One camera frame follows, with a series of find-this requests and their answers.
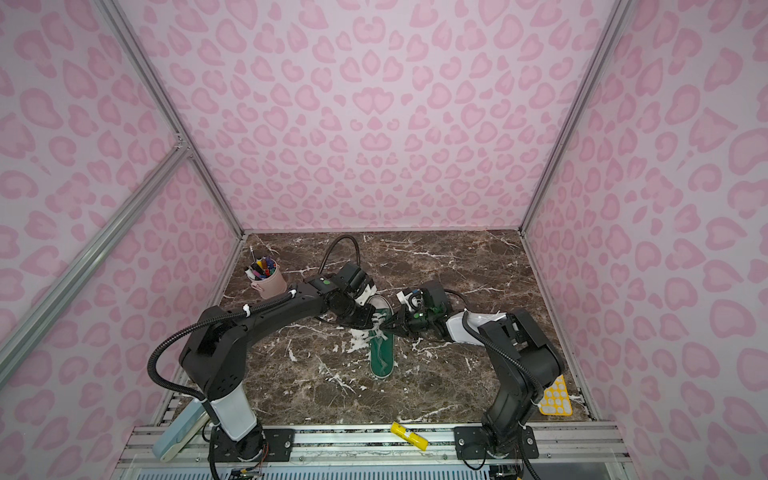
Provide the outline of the white shoelace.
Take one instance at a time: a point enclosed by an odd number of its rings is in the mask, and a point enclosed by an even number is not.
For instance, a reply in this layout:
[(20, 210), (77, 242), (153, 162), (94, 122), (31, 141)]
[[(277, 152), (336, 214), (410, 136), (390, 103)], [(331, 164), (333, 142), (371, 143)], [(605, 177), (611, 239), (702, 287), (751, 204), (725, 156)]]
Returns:
[(394, 336), (385, 333), (381, 325), (392, 316), (391, 308), (377, 309), (372, 317), (373, 326), (364, 330), (351, 330), (351, 340), (345, 348), (346, 353), (362, 352), (370, 350), (372, 346), (382, 347), (386, 341), (391, 341)]

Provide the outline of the green canvas sneaker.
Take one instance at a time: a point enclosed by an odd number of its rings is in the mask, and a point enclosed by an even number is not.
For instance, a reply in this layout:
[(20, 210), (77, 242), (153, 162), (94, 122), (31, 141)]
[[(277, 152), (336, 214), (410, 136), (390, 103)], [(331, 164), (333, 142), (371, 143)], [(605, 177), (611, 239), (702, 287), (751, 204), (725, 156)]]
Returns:
[(379, 379), (389, 377), (394, 370), (394, 336), (385, 334), (383, 323), (392, 315), (389, 302), (380, 295), (374, 295), (368, 302), (374, 307), (372, 321), (374, 328), (369, 331), (370, 369)]

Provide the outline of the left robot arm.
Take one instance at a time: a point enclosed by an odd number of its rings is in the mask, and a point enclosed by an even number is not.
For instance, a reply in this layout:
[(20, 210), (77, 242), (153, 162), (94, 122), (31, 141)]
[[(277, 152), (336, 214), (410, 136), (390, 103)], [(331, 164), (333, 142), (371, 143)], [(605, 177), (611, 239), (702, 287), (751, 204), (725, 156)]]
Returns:
[(213, 422), (230, 440), (241, 441), (260, 426), (245, 393), (256, 345), (289, 325), (325, 314), (344, 328), (371, 329), (375, 308), (369, 299), (376, 292), (372, 277), (349, 262), (335, 274), (315, 275), (253, 307), (210, 308), (187, 337), (180, 365), (202, 392)]

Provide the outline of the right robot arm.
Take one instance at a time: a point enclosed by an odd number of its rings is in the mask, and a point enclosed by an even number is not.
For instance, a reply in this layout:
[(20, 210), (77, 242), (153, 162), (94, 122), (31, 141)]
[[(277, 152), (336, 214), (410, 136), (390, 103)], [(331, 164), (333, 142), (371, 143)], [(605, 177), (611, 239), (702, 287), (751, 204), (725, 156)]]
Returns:
[(457, 456), (469, 460), (488, 455), (514, 456), (528, 461), (539, 456), (528, 421), (538, 410), (545, 390), (564, 373), (565, 362), (529, 311), (483, 314), (455, 308), (451, 299), (463, 296), (437, 281), (398, 293), (400, 306), (380, 324), (380, 330), (404, 338), (434, 337), (445, 342), (485, 349), (499, 390), (485, 411), (476, 444), (458, 437)]

